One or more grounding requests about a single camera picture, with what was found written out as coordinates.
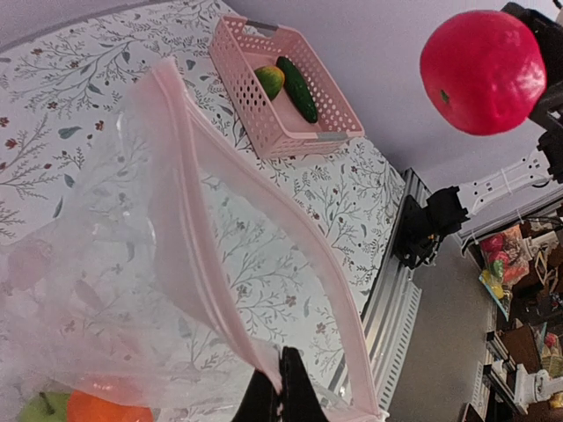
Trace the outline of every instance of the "clear plastic bag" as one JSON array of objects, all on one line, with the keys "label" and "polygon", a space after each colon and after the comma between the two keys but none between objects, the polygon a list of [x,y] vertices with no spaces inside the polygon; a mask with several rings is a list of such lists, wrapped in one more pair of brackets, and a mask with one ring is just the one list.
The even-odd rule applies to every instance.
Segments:
[{"label": "clear plastic bag", "polygon": [[479,279],[508,321],[512,287],[530,272],[519,226],[488,237],[480,243],[486,262]]},{"label": "clear plastic bag", "polygon": [[[0,249],[11,356],[39,379],[120,404],[196,404],[214,420],[232,418],[255,368],[281,390],[280,342],[249,330],[239,302],[251,293],[218,254],[233,241],[219,227],[251,236],[230,213],[236,202],[252,230],[269,235],[258,243],[261,265],[288,254],[295,262],[275,288],[317,281],[316,297],[332,305],[354,406],[333,404],[329,418],[383,420],[358,313],[325,239],[223,142],[172,59],[135,85],[107,127],[59,217]],[[242,265],[256,253],[245,247]]]}]

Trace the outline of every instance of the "green cucumber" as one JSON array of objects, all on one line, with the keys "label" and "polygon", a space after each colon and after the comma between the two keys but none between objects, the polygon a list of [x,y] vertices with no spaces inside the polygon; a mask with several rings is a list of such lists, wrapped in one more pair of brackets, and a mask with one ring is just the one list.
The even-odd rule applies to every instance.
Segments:
[{"label": "green cucumber", "polygon": [[290,59],[283,56],[278,57],[275,65],[285,74],[283,87],[288,93],[293,105],[305,120],[309,123],[317,123],[317,106],[299,69],[296,68],[295,64],[293,64]]}]

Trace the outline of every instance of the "tomato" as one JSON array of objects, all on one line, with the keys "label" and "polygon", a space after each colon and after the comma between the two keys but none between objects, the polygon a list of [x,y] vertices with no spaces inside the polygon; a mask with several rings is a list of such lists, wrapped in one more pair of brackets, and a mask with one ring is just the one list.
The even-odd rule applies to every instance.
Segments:
[{"label": "tomato", "polygon": [[548,332],[547,334],[545,334],[544,344],[551,349],[552,347],[557,345],[557,336],[551,332]]},{"label": "tomato", "polygon": [[516,284],[524,275],[529,273],[530,269],[527,266],[511,266],[504,272],[504,283],[510,285]]},{"label": "tomato", "polygon": [[497,251],[489,254],[488,256],[489,264],[492,264],[494,261],[502,261],[505,268],[508,268],[510,266],[510,257],[504,251]]},{"label": "tomato", "polygon": [[490,236],[483,242],[481,242],[480,246],[485,253],[502,251],[502,248],[504,247],[504,236],[502,235],[502,233]]},{"label": "tomato", "polygon": [[420,74],[443,118],[471,135],[519,126],[547,85],[534,34],[502,11],[468,11],[438,27],[422,50]]}]

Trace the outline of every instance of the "pink plastic basket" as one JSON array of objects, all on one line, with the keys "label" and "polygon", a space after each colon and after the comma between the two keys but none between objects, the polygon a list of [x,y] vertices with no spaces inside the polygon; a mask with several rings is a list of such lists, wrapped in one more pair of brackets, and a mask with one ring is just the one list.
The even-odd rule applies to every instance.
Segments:
[{"label": "pink plastic basket", "polygon": [[[260,35],[248,33],[246,26]],[[260,158],[328,154],[364,135],[350,104],[298,31],[223,16],[209,52]],[[285,90],[271,102],[254,75],[261,66],[275,65],[280,55],[288,57],[307,81],[317,104],[317,123],[308,123],[299,114]]]}]

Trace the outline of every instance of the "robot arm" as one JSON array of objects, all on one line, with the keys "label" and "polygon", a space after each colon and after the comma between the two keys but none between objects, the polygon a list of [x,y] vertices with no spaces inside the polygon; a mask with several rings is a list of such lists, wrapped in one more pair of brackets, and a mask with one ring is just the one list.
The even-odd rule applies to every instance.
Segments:
[{"label": "robot arm", "polygon": [[552,180],[563,183],[563,26],[515,3],[502,10],[534,32],[542,52],[548,86],[529,119],[546,132],[537,148],[518,162],[480,180],[441,189],[425,207],[407,197],[394,247],[399,260],[410,268],[431,261],[440,242],[484,207],[528,186]]},{"label": "robot arm", "polygon": [[[514,413],[525,415],[530,404],[545,402],[563,391],[563,377],[552,379],[544,369],[528,374],[523,364],[516,365],[495,331],[487,333],[486,347],[495,362],[483,368],[483,376]],[[515,376],[513,385],[507,382],[508,374]]]}]

